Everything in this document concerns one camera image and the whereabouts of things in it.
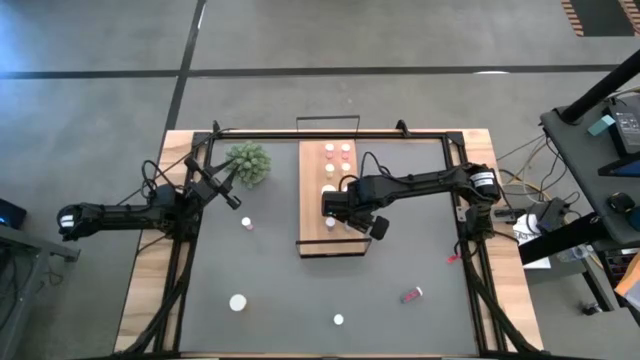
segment blue object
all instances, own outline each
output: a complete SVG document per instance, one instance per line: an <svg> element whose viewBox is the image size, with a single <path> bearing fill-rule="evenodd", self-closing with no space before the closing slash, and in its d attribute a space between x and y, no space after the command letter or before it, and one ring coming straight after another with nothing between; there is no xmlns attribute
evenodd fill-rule
<svg viewBox="0 0 640 360"><path fill-rule="evenodd" d="M589 127L589 134L593 136L600 135L603 131L607 130L607 128L616 121L610 115L603 116L600 120L596 121L595 124Z"/></svg>

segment potted plant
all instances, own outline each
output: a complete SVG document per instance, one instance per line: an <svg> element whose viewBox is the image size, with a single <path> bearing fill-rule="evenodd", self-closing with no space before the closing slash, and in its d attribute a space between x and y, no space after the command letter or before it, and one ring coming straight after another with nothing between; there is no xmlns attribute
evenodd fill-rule
<svg viewBox="0 0 640 360"><path fill-rule="evenodd" d="M244 144L233 145L227 151L227 161L233 160L226 167L227 172L238 169L236 177L248 189L252 189L264 180L271 170L271 158L262 145L247 141Z"/></svg>

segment white disc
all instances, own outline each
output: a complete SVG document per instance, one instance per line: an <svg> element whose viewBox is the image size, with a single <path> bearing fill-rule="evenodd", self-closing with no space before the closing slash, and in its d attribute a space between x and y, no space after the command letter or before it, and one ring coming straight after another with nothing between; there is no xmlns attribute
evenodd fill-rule
<svg viewBox="0 0 640 360"><path fill-rule="evenodd" d="M333 317L333 323L336 325L342 325L342 323L344 323L344 316L337 314Z"/></svg>
<svg viewBox="0 0 640 360"><path fill-rule="evenodd" d="M229 307L233 311L242 311L247 306L247 298L241 294L235 294L229 300Z"/></svg>

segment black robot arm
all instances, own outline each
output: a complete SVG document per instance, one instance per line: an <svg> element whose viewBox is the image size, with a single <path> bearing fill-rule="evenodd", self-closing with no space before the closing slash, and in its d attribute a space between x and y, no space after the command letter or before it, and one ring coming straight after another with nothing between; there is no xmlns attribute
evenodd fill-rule
<svg viewBox="0 0 640 360"><path fill-rule="evenodd" d="M372 212L387 207L397 199L453 192L465 199L467 211L465 234L468 239L493 236L491 206L500 200L495 173L485 165L462 164L449 170L393 177L388 172L367 175L350 182L347 191L322 194L322 215L331 216L375 239L382 239L389 221Z"/></svg>
<svg viewBox="0 0 640 360"><path fill-rule="evenodd" d="M187 158L189 170L200 174L200 180L187 184L179 192L169 184L152 189L146 205L101 205L80 203L68 205L58 212L59 233L63 241L78 240L104 230L160 230L172 234L189 231L197 223L197 214L216 196L221 195L232 209L241 201L229 195L236 169L222 183L214 177L231 161L201 169L198 163Z"/></svg>

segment concrete floor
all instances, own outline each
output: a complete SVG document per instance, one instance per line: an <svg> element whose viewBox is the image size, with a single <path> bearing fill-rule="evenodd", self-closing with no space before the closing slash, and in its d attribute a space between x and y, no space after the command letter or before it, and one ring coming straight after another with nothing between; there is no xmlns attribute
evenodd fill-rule
<svg viewBox="0 0 640 360"><path fill-rule="evenodd" d="M0 72L178 69L195 0L0 3ZM618 63L635 38L577 38L559 0L209 0L192 68L572 65ZM362 127L489 128L496 154L540 134L538 116L603 73L190 79L176 128L293 128L295 117L357 113ZM175 79L0 80L0 197L29 211L25 231L58 241L57 210L117 202L155 159ZM520 152L501 161L514 170ZM539 182L551 165L532 163ZM550 192L577 190L570 176ZM584 199L575 208L590 211ZM138 233L77 243L52 261L65 281L41 292L17 358L110 353ZM632 358L640 329L624 311L586 318L581 277L531 286L545 347Z"/></svg>

